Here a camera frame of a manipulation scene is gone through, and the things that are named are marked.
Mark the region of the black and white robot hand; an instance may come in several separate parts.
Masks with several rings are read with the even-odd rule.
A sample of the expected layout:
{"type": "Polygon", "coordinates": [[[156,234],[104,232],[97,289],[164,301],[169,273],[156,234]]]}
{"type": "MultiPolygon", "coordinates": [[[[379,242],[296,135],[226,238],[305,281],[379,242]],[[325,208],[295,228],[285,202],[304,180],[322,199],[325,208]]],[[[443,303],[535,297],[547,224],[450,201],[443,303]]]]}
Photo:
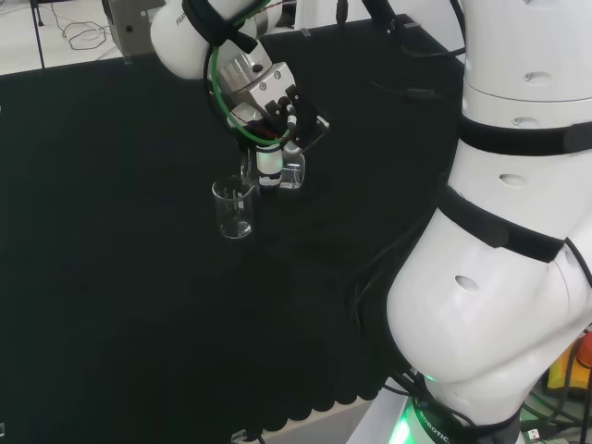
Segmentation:
{"type": "Polygon", "coordinates": [[[296,86],[266,110],[267,117],[247,104],[232,110],[240,124],[241,180],[259,189],[298,190],[306,177],[305,152],[329,124],[296,86]]]}

